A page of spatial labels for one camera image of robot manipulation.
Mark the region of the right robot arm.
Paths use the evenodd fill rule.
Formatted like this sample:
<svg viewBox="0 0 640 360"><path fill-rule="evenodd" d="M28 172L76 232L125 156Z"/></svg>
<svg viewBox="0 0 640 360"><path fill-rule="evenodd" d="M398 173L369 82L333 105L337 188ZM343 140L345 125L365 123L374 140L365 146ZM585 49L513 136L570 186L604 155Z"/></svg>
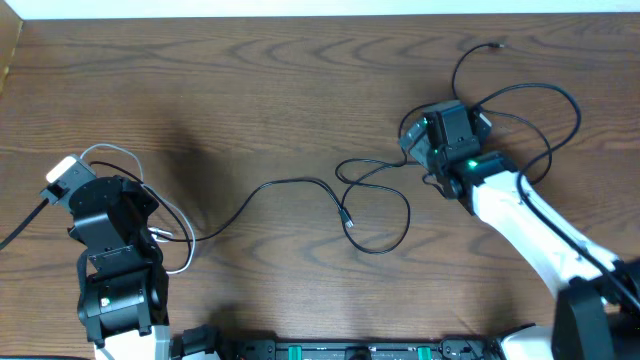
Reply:
<svg viewBox="0 0 640 360"><path fill-rule="evenodd" d="M402 151L424 166L446 199L500 233L556 301L550 326L499 336L500 359L636 359L639 263L584 236L547 204L504 154L482 147L492 124L458 100L425 104L399 130Z"/></svg>

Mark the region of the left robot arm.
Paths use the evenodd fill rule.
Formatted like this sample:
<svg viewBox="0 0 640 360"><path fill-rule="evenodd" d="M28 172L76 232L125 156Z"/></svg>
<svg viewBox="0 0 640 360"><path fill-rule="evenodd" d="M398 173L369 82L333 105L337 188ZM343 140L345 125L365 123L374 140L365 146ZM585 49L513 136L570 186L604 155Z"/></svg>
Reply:
<svg viewBox="0 0 640 360"><path fill-rule="evenodd" d="M78 317L97 359L167 359L168 274L148 230L158 202L139 183L101 177L70 197L78 259Z"/></svg>

